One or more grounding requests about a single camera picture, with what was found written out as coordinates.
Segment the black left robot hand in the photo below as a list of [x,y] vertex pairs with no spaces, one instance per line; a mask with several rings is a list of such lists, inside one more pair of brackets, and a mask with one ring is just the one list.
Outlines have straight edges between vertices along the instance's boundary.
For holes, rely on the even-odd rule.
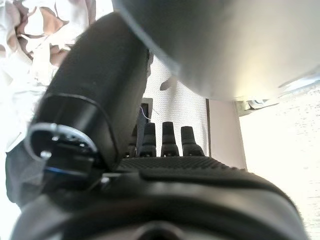
[[191,127],[134,129],[150,52],[117,13],[76,42],[40,100],[14,177],[13,240],[306,240],[290,198],[206,157]]

